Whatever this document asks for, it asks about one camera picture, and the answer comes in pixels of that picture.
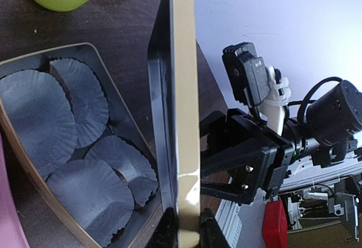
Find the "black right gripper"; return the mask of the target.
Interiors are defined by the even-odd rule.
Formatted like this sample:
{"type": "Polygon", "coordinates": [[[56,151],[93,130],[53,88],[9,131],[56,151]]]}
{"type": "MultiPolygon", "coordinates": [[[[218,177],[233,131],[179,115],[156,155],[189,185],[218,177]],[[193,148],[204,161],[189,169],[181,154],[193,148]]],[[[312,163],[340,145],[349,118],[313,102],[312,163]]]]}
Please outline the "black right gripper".
{"type": "Polygon", "coordinates": [[[200,121],[200,176],[228,172],[229,184],[201,182],[201,194],[249,205],[258,189],[277,195],[294,154],[292,143],[239,109],[214,111],[200,121]]]}

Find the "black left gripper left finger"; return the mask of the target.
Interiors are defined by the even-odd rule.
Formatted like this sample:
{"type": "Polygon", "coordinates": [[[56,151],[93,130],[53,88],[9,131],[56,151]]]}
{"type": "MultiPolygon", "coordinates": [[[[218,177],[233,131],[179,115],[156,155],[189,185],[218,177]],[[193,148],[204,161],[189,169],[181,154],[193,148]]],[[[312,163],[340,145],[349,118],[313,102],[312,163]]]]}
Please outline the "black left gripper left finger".
{"type": "Polygon", "coordinates": [[[147,247],[172,248],[177,246],[178,218],[174,208],[169,207],[163,213],[160,222],[147,243],[147,247]]]}

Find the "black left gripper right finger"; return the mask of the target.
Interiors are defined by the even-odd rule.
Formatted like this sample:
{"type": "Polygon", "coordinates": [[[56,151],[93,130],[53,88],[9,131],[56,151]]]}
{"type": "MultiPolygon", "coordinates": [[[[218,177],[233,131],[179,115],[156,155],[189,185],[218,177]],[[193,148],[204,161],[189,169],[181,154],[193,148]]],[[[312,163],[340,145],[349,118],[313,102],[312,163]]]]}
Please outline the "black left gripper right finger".
{"type": "Polygon", "coordinates": [[[201,212],[199,230],[201,248],[230,248],[211,209],[201,212]]]}

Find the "bear print tin lid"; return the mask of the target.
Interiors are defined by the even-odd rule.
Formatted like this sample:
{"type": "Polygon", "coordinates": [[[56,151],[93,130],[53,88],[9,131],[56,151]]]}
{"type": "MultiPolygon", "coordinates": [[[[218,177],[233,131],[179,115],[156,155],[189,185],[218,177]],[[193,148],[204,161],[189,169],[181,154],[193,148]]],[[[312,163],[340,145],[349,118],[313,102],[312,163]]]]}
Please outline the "bear print tin lid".
{"type": "Polygon", "coordinates": [[[148,45],[150,99],[162,207],[172,247],[200,244],[199,92],[194,0],[161,0],[148,45]]]}

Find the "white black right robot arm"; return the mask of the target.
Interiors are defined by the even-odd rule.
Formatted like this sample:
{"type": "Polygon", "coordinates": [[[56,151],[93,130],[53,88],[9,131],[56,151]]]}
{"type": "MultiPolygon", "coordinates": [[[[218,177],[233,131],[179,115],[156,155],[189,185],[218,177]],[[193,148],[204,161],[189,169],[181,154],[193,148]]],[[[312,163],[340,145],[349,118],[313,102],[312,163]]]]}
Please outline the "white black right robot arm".
{"type": "Polygon", "coordinates": [[[341,164],[357,149],[361,93],[349,81],[337,79],[318,100],[311,98],[309,92],[297,117],[282,121],[281,133],[237,108],[203,119],[200,134],[208,147],[201,153],[201,177],[225,171],[232,182],[202,181],[201,194],[248,205],[259,189],[267,197],[277,195],[289,166],[301,158],[310,156],[313,165],[322,168],[341,164]]]}

